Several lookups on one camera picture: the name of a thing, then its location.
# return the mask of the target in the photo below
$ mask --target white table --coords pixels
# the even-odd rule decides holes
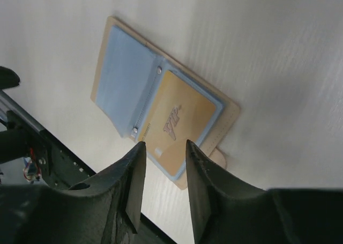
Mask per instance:
[[[220,148],[262,188],[343,185],[342,0],[0,0],[8,91],[95,171],[132,147],[90,100],[106,17],[138,32],[236,100]],[[192,243],[188,192],[147,163],[142,212]]]

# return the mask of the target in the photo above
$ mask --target logo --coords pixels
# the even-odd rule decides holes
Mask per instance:
[[[177,123],[179,121],[179,117],[177,116],[178,113],[178,109],[176,107],[173,108],[173,110],[171,110],[171,113],[169,115],[169,118],[163,128],[163,131],[165,131],[166,133],[168,133],[170,135],[170,137],[175,141],[176,140],[176,136],[174,133],[174,128],[177,126]]]

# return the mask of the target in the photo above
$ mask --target screw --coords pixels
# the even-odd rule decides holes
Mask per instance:
[[[39,162],[39,164],[41,164],[41,165],[45,165],[45,164],[46,164],[44,158],[39,159],[38,162]]]

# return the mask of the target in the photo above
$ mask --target blue panel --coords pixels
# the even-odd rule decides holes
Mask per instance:
[[[112,120],[121,137],[131,134],[158,60],[150,49],[112,27],[95,102]]]

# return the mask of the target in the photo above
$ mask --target table surface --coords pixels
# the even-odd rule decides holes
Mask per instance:
[[[262,188],[343,183],[342,0],[0,0],[8,94],[95,171],[132,147],[90,100],[107,16],[118,16],[237,101],[220,144]],[[150,161],[142,212],[193,243],[188,192]]]

